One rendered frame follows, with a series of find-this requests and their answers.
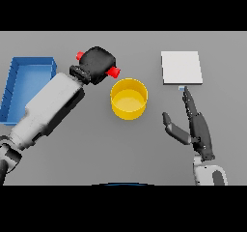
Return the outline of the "red beaker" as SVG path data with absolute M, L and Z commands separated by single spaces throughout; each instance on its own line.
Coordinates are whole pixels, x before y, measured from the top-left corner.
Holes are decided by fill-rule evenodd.
M 81 51 L 79 51 L 79 52 L 76 54 L 75 58 L 76 58 L 77 60 L 80 60 L 80 59 L 83 57 L 83 55 L 84 55 L 84 53 L 81 52 Z M 120 73 L 120 70 L 119 70 L 118 68 L 116 68 L 115 66 L 112 66 L 112 67 L 106 72 L 106 74 L 108 74 L 108 75 L 110 75 L 110 76 L 112 76 L 112 77 L 114 77 L 114 78 L 117 78 L 118 75 L 119 75 L 119 73 Z

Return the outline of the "yellow bowl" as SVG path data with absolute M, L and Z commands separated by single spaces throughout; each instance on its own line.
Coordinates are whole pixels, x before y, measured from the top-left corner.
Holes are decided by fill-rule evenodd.
M 113 112 L 122 120 L 139 118 L 147 107 L 149 92 L 146 86 L 134 78 L 119 80 L 110 91 Z

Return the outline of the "blue tray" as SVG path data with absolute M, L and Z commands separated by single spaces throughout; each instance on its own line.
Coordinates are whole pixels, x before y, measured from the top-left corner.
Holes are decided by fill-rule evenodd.
M 25 105 L 56 75 L 53 57 L 13 57 L 0 103 L 0 124 L 14 126 L 25 114 Z

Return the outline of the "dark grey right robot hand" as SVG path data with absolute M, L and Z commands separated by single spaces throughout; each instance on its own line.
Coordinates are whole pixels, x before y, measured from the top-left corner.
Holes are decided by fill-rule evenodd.
M 165 131 L 183 145 L 192 145 L 203 161 L 214 160 L 211 136 L 204 115 L 197 110 L 194 99 L 187 87 L 184 87 L 182 100 L 189 122 L 190 132 L 174 124 L 168 113 L 163 112 Z

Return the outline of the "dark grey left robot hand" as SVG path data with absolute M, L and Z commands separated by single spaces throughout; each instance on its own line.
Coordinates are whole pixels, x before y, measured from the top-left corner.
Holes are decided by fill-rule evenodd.
M 79 51 L 76 59 L 78 65 L 70 66 L 69 74 L 86 85 L 98 85 L 107 76 L 107 72 L 116 67 L 116 58 L 100 46 L 91 47 L 86 52 Z

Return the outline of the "pale square measuring scale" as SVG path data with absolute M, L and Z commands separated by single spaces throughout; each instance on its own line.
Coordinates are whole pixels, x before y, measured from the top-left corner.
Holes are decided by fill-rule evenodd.
M 203 75 L 198 51 L 162 51 L 164 85 L 202 85 Z

